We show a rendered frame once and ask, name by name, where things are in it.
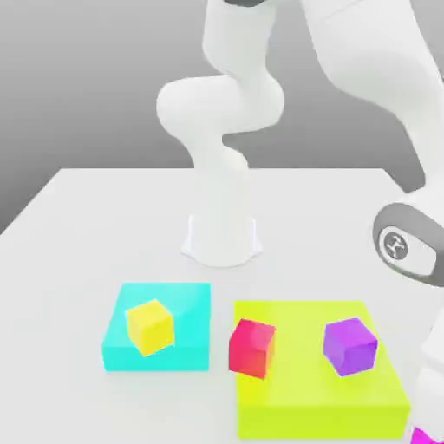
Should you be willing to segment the large cyan box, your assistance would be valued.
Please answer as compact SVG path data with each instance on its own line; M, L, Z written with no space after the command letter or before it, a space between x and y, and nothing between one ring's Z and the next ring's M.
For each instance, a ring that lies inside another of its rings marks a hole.
M207 371L209 369L211 285L209 283L123 284L108 323L101 353L113 371ZM127 333L126 312L151 300L173 317L173 344L143 356Z

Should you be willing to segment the large lime box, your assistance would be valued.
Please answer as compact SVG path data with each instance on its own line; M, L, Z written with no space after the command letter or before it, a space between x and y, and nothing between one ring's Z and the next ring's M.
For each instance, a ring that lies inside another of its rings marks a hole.
M247 439L401 439L410 403L384 346L375 365L340 376L323 355L325 326L359 318L375 332L361 301L237 301L234 319L276 328L264 380L238 375L238 437Z

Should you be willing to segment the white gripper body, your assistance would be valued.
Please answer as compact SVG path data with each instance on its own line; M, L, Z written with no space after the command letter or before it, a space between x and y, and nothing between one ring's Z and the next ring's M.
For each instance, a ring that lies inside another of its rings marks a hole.
M444 374L424 366L413 402L413 425L433 440L444 440Z

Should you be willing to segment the small magenta cube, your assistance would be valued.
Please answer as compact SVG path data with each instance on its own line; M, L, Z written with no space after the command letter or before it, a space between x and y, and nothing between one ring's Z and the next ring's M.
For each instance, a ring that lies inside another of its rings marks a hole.
M414 427L409 444L444 444L444 429L439 433L428 434L418 427Z

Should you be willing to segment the small yellow cube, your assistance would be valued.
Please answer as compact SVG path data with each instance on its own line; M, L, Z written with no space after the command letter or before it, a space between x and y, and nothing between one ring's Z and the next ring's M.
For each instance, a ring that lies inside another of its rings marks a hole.
M128 337L142 356L174 344L173 315L159 300L135 306L125 316Z

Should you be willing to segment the small red cube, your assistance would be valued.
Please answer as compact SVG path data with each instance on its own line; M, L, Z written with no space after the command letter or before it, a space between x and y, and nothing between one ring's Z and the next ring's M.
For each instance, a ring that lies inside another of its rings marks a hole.
M264 380L274 356L276 327L241 318L229 340L228 369Z

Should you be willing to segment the small purple cube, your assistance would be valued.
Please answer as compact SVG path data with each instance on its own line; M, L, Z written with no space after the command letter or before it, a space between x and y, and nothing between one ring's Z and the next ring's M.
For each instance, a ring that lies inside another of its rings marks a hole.
M376 336L358 317L325 325L323 355L341 377L372 369L378 345Z

